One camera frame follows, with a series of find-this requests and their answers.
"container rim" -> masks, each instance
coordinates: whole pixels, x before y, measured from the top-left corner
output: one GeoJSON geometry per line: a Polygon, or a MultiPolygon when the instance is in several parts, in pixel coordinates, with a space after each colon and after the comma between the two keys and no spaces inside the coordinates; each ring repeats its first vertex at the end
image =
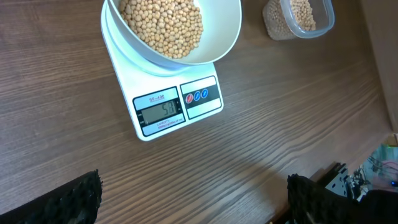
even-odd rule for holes
{"type": "Polygon", "coordinates": [[[300,25],[295,20],[292,8],[290,6],[290,0],[280,0],[280,6],[282,7],[282,12],[284,14],[287,26],[293,32],[294,35],[304,39],[315,38],[328,32],[335,25],[335,13],[330,0],[323,0],[325,4],[325,9],[327,16],[329,18],[329,25],[325,28],[313,31],[307,31],[300,27],[300,25]]]}

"digital scale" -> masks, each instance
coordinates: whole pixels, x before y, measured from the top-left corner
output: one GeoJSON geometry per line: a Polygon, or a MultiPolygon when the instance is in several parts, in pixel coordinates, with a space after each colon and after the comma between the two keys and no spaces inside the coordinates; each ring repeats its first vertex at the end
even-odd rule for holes
{"type": "Polygon", "coordinates": [[[146,60],[121,35],[107,1],[101,30],[139,139],[153,140],[223,109],[213,63],[165,68],[146,60]]]}

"bowl rim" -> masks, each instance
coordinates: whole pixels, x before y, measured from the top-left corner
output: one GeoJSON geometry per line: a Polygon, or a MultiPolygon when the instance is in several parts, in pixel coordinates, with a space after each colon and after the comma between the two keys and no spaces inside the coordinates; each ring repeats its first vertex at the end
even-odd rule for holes
{"type": "Polygon", "coordinates": [[[233,43],[231,44],[231,46],[229,46],[228,50],[227,50],[225,53],[223,53],[222,55],[220,55],[219,57],[217,57],[217,58],[215,58],[215,59],[213,59],[213,60],[211,60],[211,61],[209,61],[209,62],[200,62],[200,63],[187,63],[187,62],[178,61],[178,59],[168,58],[168,57],[162,55],[161,53],[159,53],[158,51],[154,50],[152,47],[149,47],[149,46],[147,45],[147,43],[145,43],[144,41],[142,41],[141,38],[139,38],[139,37],[137,36],[137,34],[135,34],[135,33],[130,29],[130,27],[124,22],[124,19],[123,19],[123,18],[121,17],[121,15],[120,15],[119,8],[116,7],[116,5],[114,4],[114,1],[113,1],[113,0],[108,0],[108,5],[109,5],[109,3],[110,3],[111,7],[117,12],[118,18],[122,21],[123,25],[125,26],[125,28],[127,28],[127,30],[129,31],[129,33],[132,34],[136,39],[138,39],[138,41],[141,41],[142,44],[144,44],[145,47],[146,47],[147,49],[153,51],[154,53],[156,53],[157,55],[163,57],[164,59],[170,60],[170,61],[172,61],[172,62],[174,62],[174,63],[179,63],[179,64],[182,64],[182,65],[204,65],[204,64],[208,64],[208,63],[213,63],[213,62],[215,62],[215,61],[217,61],[217,60],[223,58],[223,57],[224,57],[226,54],[228,54],[229,51],[231,51],[231,49],[235,46],[235,43],[236,43],[236,41],[238,40],[239,34],[240,34],[240,32],[241,32],[241,28],[242,28],[242,2],[241,2],[241,0],[236,0],[236,1],[238,2],[238,7],[239,7],[239,25],[238,25],[238,32],[237,32],[237,34],[236,34],[236,37],[235,37],[233,43]]]}

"wooden table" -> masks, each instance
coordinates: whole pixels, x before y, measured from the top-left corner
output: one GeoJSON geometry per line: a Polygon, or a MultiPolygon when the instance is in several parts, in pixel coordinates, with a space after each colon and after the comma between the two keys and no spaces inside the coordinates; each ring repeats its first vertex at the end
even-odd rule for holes
{"type": "Polygon", "coordinates": [[[100,0],[0,2],[0,213],[94,169],[98,223],[264,223],[286,178],[353,170],[391,132],[356,1],[334,1],[313,40],[266,35],[267,1],[216,69],[224,110],[151,142],[127,112],[100,29],[100,0]]]}

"blue button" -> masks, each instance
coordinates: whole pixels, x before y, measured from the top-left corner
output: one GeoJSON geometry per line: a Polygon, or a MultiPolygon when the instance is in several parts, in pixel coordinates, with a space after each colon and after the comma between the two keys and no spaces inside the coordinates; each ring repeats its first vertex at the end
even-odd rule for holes
{"type": "Polygon", "coordinates": [[[193,99],[194,99],[195,101],[198,101],[198,100],[200,99],[200,92],[199,92],[199,91],[196,91],[196,92],[195,92],[195,94],[194,94],[194,96],[193,96],[193,99]]]}
{"type": "Polygon", "coordinates": [[[207,89],[204,89],[201,91],[201,97],[204,99],[207,97],[207,95],[209,94],[209,91],[207,91],[207,89]]]}

